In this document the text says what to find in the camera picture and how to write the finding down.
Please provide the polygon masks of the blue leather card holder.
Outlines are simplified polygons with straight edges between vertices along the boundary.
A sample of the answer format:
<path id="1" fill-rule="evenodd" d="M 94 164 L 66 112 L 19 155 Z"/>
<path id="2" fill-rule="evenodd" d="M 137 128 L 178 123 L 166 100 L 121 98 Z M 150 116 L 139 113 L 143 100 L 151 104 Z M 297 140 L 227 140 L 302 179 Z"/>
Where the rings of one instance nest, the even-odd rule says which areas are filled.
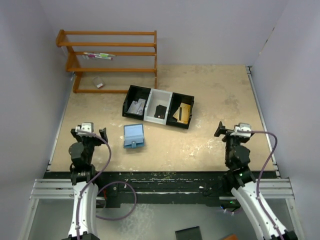
<path id="1" fill-rule="evenodd" d="M 145 146 L 144 126 L 140 124 L 129 124 L 123 126 L 125 149 L 135 149 Z"/>

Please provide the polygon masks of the gold credit card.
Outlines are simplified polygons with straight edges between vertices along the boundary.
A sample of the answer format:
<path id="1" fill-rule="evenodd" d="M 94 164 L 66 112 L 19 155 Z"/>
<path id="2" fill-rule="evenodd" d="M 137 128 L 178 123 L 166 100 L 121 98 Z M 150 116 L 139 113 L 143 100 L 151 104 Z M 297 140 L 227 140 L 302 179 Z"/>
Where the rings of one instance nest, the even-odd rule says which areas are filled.
<path id="1" fill-rule="evenodd" d="M 181 103 L 173 118 L 177 120 L 178 123 L 187 124 L 189 122 L 191 106 L 186 103 Z"/>

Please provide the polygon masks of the silver VIP credit card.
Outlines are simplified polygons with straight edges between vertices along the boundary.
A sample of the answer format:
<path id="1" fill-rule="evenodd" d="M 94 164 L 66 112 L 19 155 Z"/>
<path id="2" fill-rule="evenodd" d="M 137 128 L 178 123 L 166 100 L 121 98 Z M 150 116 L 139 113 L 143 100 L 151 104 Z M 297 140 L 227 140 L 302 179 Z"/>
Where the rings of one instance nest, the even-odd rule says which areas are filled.
<path id="1" fill-rule="evenodd" d="M 145 106 L 146 100 L 139 98 L 138 100 L 134 100 L 132 101 L 132 103 L 130 104 L 127 112 L 129 114 L 135 114 L 135 115 L 139 115 L 142 116 L 143 115 L 143 110 L 144 110 L 144 106 Z"/>

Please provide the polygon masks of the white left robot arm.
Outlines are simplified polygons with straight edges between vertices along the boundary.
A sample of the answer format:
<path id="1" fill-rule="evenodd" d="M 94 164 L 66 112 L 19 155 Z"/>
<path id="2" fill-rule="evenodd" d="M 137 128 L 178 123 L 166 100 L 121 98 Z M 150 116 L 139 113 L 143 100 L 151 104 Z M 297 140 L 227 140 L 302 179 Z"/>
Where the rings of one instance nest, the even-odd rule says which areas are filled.
<path id="1" fill-rule="evenodd" d="M 73 189 L 73 211 L 68 240 L 97 240 L 96 205 L 97 171 L 92 164 L 95 147 L 108 143 L 107 129 L 93 133 L 92 127 L 80 126 L 71 130 L 76 139 L 69 149 L 70 180 Z"/>

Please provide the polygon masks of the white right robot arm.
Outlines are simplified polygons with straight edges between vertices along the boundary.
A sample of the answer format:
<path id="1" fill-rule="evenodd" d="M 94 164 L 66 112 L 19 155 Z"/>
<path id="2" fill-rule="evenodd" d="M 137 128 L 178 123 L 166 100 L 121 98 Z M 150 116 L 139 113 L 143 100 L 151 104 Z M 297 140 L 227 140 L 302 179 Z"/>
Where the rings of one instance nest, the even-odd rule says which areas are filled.
<path id="1" fill-rule="evenodd" d="M 252 130 L 247 123 L 239 123 L 233 129 L 228 129 L 219 122 L 214 136 L 218 138 L 223 135 L 221 141 L 225 143 L 224 163 L 228 168 L 223 176 L 223 187 L 239 202 L 258 240 L 297 240 L 297 234 L 281 223 L 260 191 L 264 169 L 255 178 L 249 167 L 251 151 L 244 144 L 254 134 L 275 136 L 271 132 Z"/>

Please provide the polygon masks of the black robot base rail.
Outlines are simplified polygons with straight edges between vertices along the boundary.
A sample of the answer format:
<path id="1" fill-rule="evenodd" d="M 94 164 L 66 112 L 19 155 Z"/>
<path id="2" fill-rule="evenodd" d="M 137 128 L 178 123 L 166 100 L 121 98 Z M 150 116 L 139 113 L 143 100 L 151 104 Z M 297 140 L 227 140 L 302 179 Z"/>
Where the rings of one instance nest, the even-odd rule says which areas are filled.
<path id="1" fill-rule="evenodd" d="M 231 194 L 223 189 L 222 171 L 178 172 L 103 172 L 97 180 L 106 189 L 106 206 L 121 204 L 189 204 L 217 207 L 221 197 Z"/>

